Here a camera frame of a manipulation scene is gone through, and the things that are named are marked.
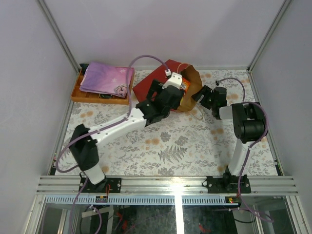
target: wooden tray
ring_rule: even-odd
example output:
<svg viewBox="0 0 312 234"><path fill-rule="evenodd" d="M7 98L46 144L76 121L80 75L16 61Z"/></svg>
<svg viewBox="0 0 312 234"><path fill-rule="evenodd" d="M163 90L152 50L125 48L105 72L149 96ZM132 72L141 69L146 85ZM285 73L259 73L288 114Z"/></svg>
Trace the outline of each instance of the wooden tray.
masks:
<svg viewBox="0 0 312 234"><path fill-rule="evenodd" d="M133 72L131 81L130 81L130 86L129 86L130 93L132 90L134 75L135 73ZM126 98L113 96L113 98L111 99L103 99L99 97L99 94L81 91L79 88L80 88L82 79L83 79L83 75L81 74L81 71L80 71L80 74L78 76L78 79L75 83L75 86L71 95L72 101L88 102L88 103L102 103L102 104L121 104L121 105L129 104L128 96Z"/></svg>

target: white wall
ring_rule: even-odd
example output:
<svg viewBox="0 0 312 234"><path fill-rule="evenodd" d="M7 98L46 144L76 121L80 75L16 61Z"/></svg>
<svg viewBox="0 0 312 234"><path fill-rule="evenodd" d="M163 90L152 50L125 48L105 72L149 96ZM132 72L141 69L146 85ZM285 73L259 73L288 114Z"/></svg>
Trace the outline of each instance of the white wall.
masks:
<svg viewBox="0 0 312 234"><path fill-rule="evenodd" d="M0 1L0 233L21 232L75 72L35 0Z"/></svg>
<svg viewBox="0 0 312 234"><path fill-rule="evenodd" d="M205 67L247 67L283 1L46 0L79 63L151 54Z"/></svg>
<svg viewBox="0 0 312 234"><path fill-rule="evenodd" d="M312 225L312 1L293 1L254 71L285 174Z"/></svg>

